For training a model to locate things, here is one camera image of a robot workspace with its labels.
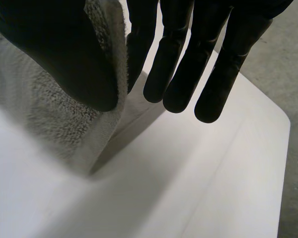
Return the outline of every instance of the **concrete floor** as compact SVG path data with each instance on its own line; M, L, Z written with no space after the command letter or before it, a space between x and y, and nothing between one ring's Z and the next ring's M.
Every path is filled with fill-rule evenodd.
M223 36L222 32L217 51ZM278 238L298 238L298 0L275 18L241 72L291 120Z

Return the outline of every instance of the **gloved hand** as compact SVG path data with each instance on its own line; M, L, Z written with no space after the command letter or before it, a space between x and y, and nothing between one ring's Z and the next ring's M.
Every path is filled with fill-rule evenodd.
M195 106L200 121L216 121L251 47L292 0L160 0L163 37L148 75L144 96L152 103L182 112L208 63L219 33L228 25L215 67ZM127 36L129 92L144 66L154 39L158 0L127 0L132 23ZM182 51L193 9L191 38Z

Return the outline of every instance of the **glove finger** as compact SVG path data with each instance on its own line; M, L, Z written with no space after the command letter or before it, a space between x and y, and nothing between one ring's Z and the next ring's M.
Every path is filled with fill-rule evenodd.
M127 36L128 93L138 79L155 33L158 0L127 0L131 33Z
M271 23L272 19L262 15L246 12L238 7L232 10L222 49L195 106L197 119L212 123L220 117L251 47Z
M163 37L160 40L144 96L152 103L160 102L175 71L190 20L193 0L161 0Z

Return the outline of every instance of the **microfiber cloth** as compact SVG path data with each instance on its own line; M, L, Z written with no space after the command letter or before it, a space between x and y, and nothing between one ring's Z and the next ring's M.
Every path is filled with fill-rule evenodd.
M113 61L118 104L101 113L69 97L35 61L0 34L0 107L71 169L89 174L114 133L127 97L125 25L118 0L87 0L103 51Z

